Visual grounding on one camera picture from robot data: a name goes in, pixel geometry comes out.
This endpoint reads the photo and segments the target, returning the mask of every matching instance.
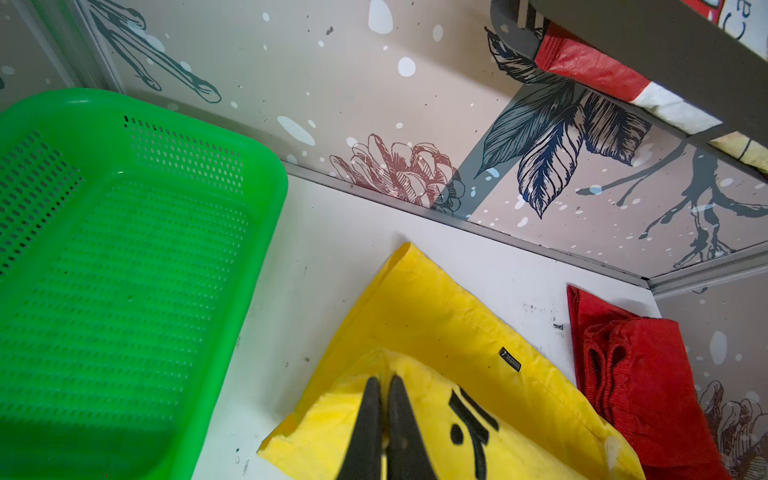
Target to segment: white shelf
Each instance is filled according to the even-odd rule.
[[[293,411],[336,328],[386,258],[406,241],[572,382],[566,285],[641,315],[660,315],[650,290],[308,180],[289,179],[288,198],[194,480],[285,478],[256,455],[259,444]],[[564,329],[554,328],[555,323]]]

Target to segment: small black label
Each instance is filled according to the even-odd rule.
[[[512,356],[512,354],[508,352],[506,348],[502,347],[502,349],[498,351],[498,354],[502,356],[504,361],[508,363],[510,367],[517,370],[518,372],[520,371],[522,365],[520,365],[520,362],[518,362],[518,360]]]

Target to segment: yellow fabric bag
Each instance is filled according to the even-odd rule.
[[[410,243],[361,295],[296,410],[262,443],[260,455],[294,478],[335,478],[365,380],[376,376],[386,389],[393,372],[406,381],[442,480],[474,477],[474,469],[467,476],[446,463],[473,455],[467,435],[455,445],[446,434],[458,417],[450,416],[445,395],[458,386],[500,424],[485,445],[488,478],[644,478],[632,448],[568,379]],[[543,463],[506,463],[510,458]]]

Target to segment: wall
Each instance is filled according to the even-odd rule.
[[[768,239],[763,182],[542,74],[488,1],[84,4],[128,94],[286,161],[641,276]]]
[[[701,408],[734,480],[768,475],[768,273],[657,304],[680,323]]]
[[[8,0],[0,0],[0,111],[65,82]]]

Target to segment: red cloth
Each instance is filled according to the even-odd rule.
[[[576,382],[632,445],[648,480],[729,480],[694,390],[680,327],[568,286]]]
[[[572,78],[626,102],[633,101],[650,84],[643,75],[554,23],[541,41],[535,62],[543,71]]]

